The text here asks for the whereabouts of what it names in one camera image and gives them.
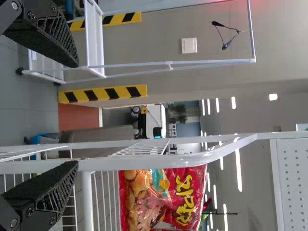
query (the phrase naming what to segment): red snack bag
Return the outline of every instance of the red snack bag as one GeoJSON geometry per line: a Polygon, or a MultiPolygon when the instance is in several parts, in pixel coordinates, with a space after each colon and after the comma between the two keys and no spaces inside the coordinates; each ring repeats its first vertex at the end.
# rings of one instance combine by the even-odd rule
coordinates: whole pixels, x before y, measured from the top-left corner
{"type": "Polygon", "coordinates": [[[206,165],[119,171],[122,229],[149,231],[163,221],[198,230],[205,180],[206,165]]]}

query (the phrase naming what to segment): yellow and black striped tape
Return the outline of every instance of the yellow and black striped tape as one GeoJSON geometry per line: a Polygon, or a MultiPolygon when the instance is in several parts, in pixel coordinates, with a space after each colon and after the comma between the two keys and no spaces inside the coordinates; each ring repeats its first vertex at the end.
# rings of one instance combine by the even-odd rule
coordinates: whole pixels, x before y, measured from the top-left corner
{"type": "MultiPolygon", "coordinates": [[[[122,13],[103,17],[103,26],[117,26],[141,22],[141,12],[122,13]]],[[[76,32],[85,29],[85,19],[68,23],[70,31],[76,32]]]]}
{"type": "Polygon", "coordinates": [[[122,100],[147,97],[147,85],[119,86],[108,88],[92,88],[82,90],[61,91],[59,103],[84,103],[89,101],[122,100]]]}

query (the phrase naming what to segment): chips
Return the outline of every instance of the chips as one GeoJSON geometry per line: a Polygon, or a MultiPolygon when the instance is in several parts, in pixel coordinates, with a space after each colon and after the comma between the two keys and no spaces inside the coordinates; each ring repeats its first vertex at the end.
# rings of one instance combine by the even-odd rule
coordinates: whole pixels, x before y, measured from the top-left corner
{"type": "Polygon", "coordinates": [[[205,180],[206,165],[119,171],[122,229],[149,231],[163,221],[198,230],[205,180]]]}

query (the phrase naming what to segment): perforated white panel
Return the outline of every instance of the perforated white panel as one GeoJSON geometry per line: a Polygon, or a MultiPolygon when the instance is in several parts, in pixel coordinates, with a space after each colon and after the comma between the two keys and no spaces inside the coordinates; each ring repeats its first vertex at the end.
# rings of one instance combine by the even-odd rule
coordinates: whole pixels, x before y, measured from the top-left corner
{"type": "Polygon", "coordinates": [[[284,229],[308,230],[308,139],[277,140],[284,229]]]}

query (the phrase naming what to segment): black plastic bracket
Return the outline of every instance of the black plastic bracket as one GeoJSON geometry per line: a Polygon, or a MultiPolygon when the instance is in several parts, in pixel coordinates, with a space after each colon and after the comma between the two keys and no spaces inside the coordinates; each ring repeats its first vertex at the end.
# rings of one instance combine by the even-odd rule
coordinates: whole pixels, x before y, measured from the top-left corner
{"type": "Polygon", "coordinates": [[[16,231],[19,223],[20,216],[0,195],[0,231],[16,231]]]}
{"type": "Polygon", "coordinates": [[[22,6],[18,0],[0,0],[0,35],[22,13],[22,6]]]}

